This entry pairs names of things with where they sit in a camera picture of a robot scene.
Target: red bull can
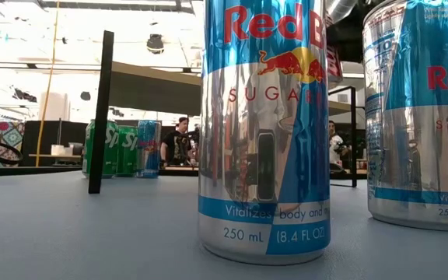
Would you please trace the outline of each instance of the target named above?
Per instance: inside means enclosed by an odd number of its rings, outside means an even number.
[[[368,206],[448,230],[448,0],[390,0],[364,20]]]
[[[160,133],[162,133],[162,123],[160,121],[139,121],[136,177],[158,178],[160,168]]]
[[[200,239],[235,261],[313,260],[331,236],[324,1],[205,8]]]

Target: gray table surface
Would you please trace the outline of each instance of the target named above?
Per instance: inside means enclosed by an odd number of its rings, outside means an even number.
[[[332,240],[307,264],[223,260],[197,238],[196,177],[0,177],[0,279],[448,279],[448,233],[373,220],[366,182],[331,187]]]

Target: black t-shirt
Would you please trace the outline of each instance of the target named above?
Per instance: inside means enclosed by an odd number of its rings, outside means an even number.
[[[162,141],[168,147],[165,158],[168,163],[184,163],[187,159],[187,151],[191,150],[190,139],[180,135],[181,133],[179,131],[172,131]]]

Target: black metal frame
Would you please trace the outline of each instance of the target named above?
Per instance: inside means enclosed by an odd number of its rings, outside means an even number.
[[[103,151],[105,149],[105,131],[107,130],[108,100],[110,99],[110,79],[113,59],[114,33],[105,30],[103,33],[103,51],[101,54],[100,85],[98,87],[98,101],[96,104],[91,172],[89,174],[88,192],[90,194],[99,194],[101,191]]]
[[[351,140],[352,140],[352,163],[350,165],[350,174],[346,174],[346,173],[340,173],[340,174],[331,174],[330,175],[330,179],[335,179],[335,180],[351,180],[352,181],[352,185],[346,185],[346,184],[331,184],[332,186],[338,186],[338,187],[357,187],[357,166],[356,166],[356,161],[357,161],[357,155],[355,154],[355,143],[357,141],[357,138],[355,136],[356,133],[356,119],[355,119],[355,87],[353,86],[346,86],[344,88],[341,89],[336,89],[333,90],[331,92],[328,92],[328,96],[335,94],[335,93],[340,93],[343,92],[347,89],[350,89],[350,121],[351,121]]]

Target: blue can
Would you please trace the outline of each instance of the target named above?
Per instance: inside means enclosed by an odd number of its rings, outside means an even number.
[[[368,207],[448,230],[448,0],[389,0],[364,20]]]
[[[160,121],[143,120],[138,123],[138,178],[158,178],[160,165]]]
[[[205,8],[200,239],[236,261],[313,260],[331,235],[324,1]]]

